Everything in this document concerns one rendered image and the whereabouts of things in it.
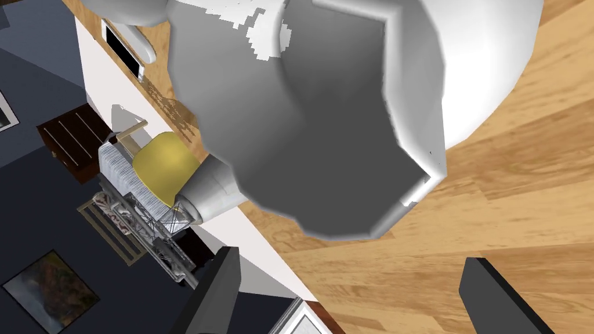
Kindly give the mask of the white and black flat device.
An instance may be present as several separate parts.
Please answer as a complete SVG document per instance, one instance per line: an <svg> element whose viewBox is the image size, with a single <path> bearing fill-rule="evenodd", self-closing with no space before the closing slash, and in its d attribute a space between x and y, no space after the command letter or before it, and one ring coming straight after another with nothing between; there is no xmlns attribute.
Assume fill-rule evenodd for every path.
<svg viewBox="0 0 594 334"><path fill-rule="evenodd" d="M145 65L156 61L157 55L148 39L136 26L113 23L101 19L103 40L140 81L144 79Z"/></svg>

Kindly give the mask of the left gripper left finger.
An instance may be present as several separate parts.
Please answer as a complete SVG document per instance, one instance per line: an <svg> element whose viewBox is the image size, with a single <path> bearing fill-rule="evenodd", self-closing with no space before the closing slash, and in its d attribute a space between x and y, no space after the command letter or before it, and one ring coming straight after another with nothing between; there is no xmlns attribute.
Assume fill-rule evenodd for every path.
<svg viewBox="0 0 594 334"><path fill-rule="evenodd" d="M172 334L226 334L240 284L239 248L223 246L175 321Z"/></svg>

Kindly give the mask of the dark brown wooden dresser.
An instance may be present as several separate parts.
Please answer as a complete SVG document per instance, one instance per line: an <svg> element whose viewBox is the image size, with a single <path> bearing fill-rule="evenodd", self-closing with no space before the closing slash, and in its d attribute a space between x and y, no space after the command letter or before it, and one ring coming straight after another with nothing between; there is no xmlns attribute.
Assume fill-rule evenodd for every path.
<svg viewBox="0 0 594 334"><path fill-rule="evenodd" d="M113 134L89 103L37 126L52 156L84 184L99 172L99 147Z"/></svg>

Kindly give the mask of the white ribbed radiator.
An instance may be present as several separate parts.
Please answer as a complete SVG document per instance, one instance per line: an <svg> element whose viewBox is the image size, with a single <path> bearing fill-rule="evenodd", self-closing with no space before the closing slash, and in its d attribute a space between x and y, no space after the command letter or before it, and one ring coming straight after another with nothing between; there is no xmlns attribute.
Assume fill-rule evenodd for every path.
<svg viewBox="0 0 594 334"><path fill-rule="evenodd" d="M98 149L101 173L121 195L132 193L156 220L166 223L188 224L181 213L173 212L159 200L139 179L132 167L132 158L119 143L103 143Z"/></svg>

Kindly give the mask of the gold framed patterned picture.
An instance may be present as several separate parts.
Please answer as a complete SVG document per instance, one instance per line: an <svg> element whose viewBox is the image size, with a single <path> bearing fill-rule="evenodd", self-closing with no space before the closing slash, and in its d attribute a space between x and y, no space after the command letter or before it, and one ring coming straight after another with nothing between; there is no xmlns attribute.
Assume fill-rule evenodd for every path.
<svg viewBox="0 0 594 334"><path fill-rule="evenodd" d="M77 211L90 223L97 233L114 249L120 258L131 266L142 258L146 248L132 234L124 234L94 202L90 199L77 208Z"/></svg>

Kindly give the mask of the dark framed landscape picture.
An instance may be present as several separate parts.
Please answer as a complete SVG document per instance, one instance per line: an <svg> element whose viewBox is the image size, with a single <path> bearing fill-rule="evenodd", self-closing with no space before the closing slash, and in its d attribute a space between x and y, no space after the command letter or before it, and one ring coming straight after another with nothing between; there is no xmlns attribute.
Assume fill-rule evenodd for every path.
<svg viewBox="0 0 594 334"><path fill-rule="evenodd" d="M100 297L51 249L0 285L45 331L61 334Z"/></svg>

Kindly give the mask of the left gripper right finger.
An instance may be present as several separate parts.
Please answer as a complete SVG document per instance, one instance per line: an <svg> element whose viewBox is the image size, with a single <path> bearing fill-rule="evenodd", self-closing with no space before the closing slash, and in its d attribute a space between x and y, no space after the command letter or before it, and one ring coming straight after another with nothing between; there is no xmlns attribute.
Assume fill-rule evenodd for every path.
<svg viewBox="0 0 594 334"><path fill-rule="evenodd" d="M459 295L477 334L553 334L483 257L466 258Z"/></svg>

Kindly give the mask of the white framed window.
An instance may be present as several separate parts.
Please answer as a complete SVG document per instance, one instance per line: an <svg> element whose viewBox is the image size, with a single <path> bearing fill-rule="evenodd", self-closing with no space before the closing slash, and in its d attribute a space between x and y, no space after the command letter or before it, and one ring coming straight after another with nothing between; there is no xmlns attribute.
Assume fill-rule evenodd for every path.
<svg viewBox="0 0 594 334"><path fill-rule="evenodd" d="M20 121L0 90L0 132L18 125Z"/></svg>

